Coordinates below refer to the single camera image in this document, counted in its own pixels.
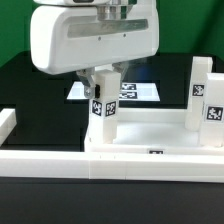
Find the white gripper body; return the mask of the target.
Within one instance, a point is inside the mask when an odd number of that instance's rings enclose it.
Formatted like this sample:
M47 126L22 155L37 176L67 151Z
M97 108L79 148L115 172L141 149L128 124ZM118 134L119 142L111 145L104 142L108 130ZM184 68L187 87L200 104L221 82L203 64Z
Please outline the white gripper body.
M154 55L159 47L156 0L34 0L33 64L48 74Z

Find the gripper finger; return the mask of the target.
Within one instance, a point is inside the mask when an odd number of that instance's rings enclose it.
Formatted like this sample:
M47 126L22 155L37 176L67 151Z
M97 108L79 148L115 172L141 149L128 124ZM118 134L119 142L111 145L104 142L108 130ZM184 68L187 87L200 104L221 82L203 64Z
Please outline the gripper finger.
M128 70L128 63L127 62L113 63L112 67L115 72L118 72L121 74L121 78L124 78Z
M84 85L84 96L87 99L94 99L100 97L100 86L93 80L95 74L94 68L82 69L76 72L80 81Z

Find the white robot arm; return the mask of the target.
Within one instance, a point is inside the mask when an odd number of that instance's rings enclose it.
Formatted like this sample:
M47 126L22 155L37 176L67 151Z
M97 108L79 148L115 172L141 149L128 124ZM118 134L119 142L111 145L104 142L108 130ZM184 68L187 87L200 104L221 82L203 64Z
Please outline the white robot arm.
M84 94L96 96L98 66L149 57L159 48L156 0L33 0L33 64L56 75L75 71Z

